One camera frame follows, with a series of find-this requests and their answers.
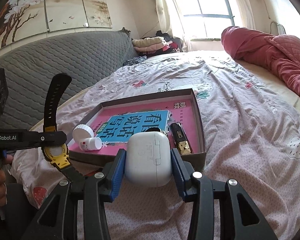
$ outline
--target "gold usb drive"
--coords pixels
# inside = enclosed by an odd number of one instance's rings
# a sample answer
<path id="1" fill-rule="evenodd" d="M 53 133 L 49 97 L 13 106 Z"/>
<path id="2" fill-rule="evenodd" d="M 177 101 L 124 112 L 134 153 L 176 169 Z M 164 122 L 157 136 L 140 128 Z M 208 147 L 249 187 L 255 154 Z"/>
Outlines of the gold usb drive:
<path id="1" fill-rule="evenodd" d="M 179 122 L 172 123 L 170 130 L 180 155 L 191 154 L 192 149 L 181 124 Z"/>

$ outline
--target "blue gripper pad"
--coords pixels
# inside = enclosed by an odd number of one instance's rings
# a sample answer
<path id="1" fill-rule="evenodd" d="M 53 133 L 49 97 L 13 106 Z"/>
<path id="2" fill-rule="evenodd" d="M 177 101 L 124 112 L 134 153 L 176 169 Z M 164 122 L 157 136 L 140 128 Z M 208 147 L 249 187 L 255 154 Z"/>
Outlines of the blue gripper pad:
<path id="1" fill-rule="evenodd" d="M 179 152 L 177 149 L 172 149 L 170 152 L 171 152 L 172 173 L 173 173 L 174 181 L 176 182 L 176 187 L 177 187 L 179 196 L 182 198 L 183 201 L 185 201 L 186 185 L 185 185 L 185 180 L 182 175 L 182 172 L 181 172 L 181 169 L 179 166 L 179 162 L 177 161 L 177 156 L 176 156 L 176 154 L 179 155 Z"/>
<path id="2" fill-rule="evenodd" d="M 109 193 L 109 202 L 113 202 L 114 199 L 119 195 L 123 175 L 124 175 L 124 166 L 125 166 L 125 157 L 126 151 L 120 149 L 122 151 L 120 156 L 117 156 L 112 164 L 114 167 L 113 175 L 111 176 L 111 191 Z"/>

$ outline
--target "pink blanket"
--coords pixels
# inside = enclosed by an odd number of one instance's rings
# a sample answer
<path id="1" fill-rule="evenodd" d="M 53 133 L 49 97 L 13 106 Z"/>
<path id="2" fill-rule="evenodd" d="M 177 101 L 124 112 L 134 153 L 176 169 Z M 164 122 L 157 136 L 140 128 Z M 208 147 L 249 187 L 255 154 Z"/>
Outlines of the pink blanket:
<path id="1" fill-rule="evenodd" d="M 300 96 L 299 38 L 231 26 L 222 32 L 221 43 L 232 58 L 266 68 Z"/>

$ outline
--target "white curtain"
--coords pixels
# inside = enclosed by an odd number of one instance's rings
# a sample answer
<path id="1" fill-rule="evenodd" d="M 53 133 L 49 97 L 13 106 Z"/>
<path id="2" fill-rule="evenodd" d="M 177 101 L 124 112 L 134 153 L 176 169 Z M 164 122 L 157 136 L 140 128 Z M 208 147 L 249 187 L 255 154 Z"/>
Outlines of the white curtain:
<path id="1" fill-rule="evenodd" d="M 183 28 L 183 14 L 176 0 L 156 0 L 157 14 L 162 33 L 183 40 L 183 51 L 191 51 L 190 39 Z"/>
<path id="2" fill-rule="evenodd" d="M 254 15 L 249 0 L 236 0 L 244 27 L 256 29 Z"/>

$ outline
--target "quilted sofa cover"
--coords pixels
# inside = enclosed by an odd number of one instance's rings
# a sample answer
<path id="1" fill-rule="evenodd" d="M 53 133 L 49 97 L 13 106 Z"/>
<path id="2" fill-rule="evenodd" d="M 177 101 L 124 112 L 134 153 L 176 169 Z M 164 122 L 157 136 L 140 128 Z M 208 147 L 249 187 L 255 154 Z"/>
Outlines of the quilted sofa cover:
<path id="1" fill-rule="evenodd" d="M 64 72 L 72 82 L 60 104 L 136 57 L 124 32 L 70 33 L 35 41 L 0 57 L 9 96 L 0 128 L 30 129 L 43 119 L 45 96 L 55 74 Z"/>

